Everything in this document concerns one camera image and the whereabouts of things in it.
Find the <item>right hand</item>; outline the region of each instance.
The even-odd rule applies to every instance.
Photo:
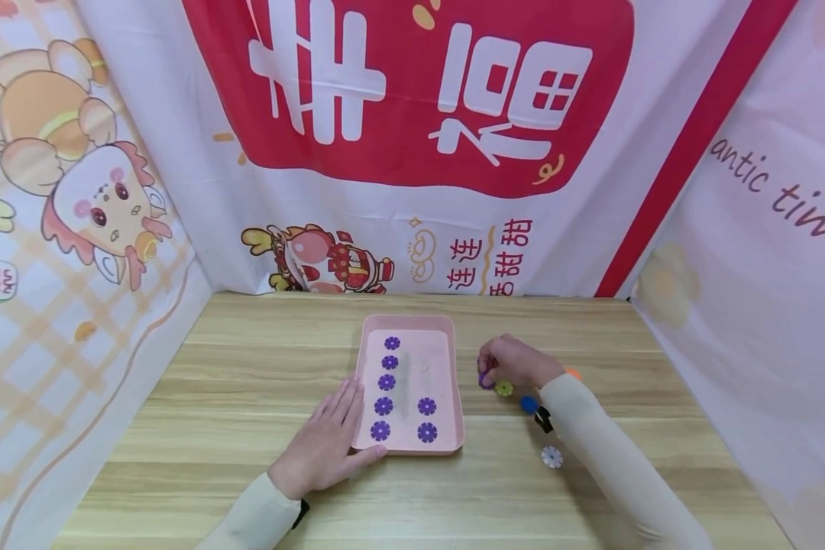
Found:
[[[487,386],[498,380],[507,380],[513,386],[539,390],[565,374],[565,367],[559,361],[511,335],[501,335],[486,342],[480,348],[477,369],[487,373],[483,379]]]

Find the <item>yellow flower token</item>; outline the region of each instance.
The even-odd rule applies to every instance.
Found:
[[[513,384],[506,380],[499,380],[495,382],[495,393],[498,393],[501,397],[510,397],[513,395]]]

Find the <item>red stripe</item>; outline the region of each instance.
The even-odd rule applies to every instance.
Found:
[[[620,291],[797,2],[752,0],[617,248],[596,296],[614,297]]]

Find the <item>white chinese character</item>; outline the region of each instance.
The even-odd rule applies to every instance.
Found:
[[[251,2],[248,7],[253,17]],[[293,128],[305,134],[303,112],[312,111],[315,139],[330,145],[334,139],[336,98],[341,99],[342,137],[346,141],[361,139],[363,102],[381,101],[385,97],[385,75],[366,67],[367,19],[350,11],[342,19],[342,61],[336,63],[336,10],[332,0],[312,0],[309,5],[309,29],[312,39],[304,40],[296,31],[296,3],[268,0],[269,31],[272,50],[260,40],[248,44],[251,69],[269,79],[272,92],[272,116],[278,118],[275,85],[284,90]],[[302,46],[312,54],[312,101],[300,97],[299,56]]]
[[[495,167],[498,157],[518,160],[541,160],[550,152],[550,141],[521,139],[499,132],[513,127],[555,130],[562,126],[565,112],[581,87],[583,75],[590,66],[593,51],[586,47],[538,42],[522,59],[516,85],[510,85],[522,50],[518,42],[483,36],[473,47],[471,65],[464,81],[464,70],[471,51],[472,29],[469,24],[455,23],[449,34],[446,63],[437,109],[455,112],[462,97],[465,108],[482,115],[498,117],[504,112],[507,96],[508,122],[477,129],[476,133],[455,118],[444,119],[438,131],[429,134],[437,140],[437,151],[452,155],[464,135]],[[497,86],[490,86],[493,75],[501,77]]]

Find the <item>black wristband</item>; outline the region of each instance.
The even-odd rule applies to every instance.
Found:
[[[305,502],[304,498],[301,499],[300,500],[300,515],[298,515],[296,517],[296,521],[293,522],[293,527],[290,528],[291,531],[293,531],[293,529],[296,529],[296,526],[300,525],[300,522],[303,520],[303,517],[306,514],[309,513],[310,509],[312,509],[312,507],[309,506],[309,503]]]
[[[545,409],[545,407],[538,407],[538,411],[535,412],[535,423],[544,430],[545,434],[553,431],[553,425],[550,423],[550,411]]]

